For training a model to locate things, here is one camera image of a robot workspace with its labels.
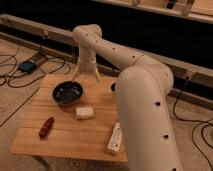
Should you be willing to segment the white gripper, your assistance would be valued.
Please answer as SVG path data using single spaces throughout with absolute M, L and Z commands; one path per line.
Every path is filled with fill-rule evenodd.
M 100 83 L 100 74 L 96 69 L 96 61 L 90 60 L 89 58 L 79 59 L 78 60 L 78 68 L 73 71 L 72 81 L 75 80 L 79 76 L 79 71 L 81 73 L 92 74 L 94 73 L 94 78 L 97 83 Z

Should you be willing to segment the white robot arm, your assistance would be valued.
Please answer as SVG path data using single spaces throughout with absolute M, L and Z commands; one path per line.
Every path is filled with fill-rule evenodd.
M 183 171 L 165 97 L 174 83 L 169 67 L 137 50 L 102 38 L 96 24 L 74 28 L 77 74 L 95 73 L 102 56 L 121 70 L 115 98 L 131 171 Z

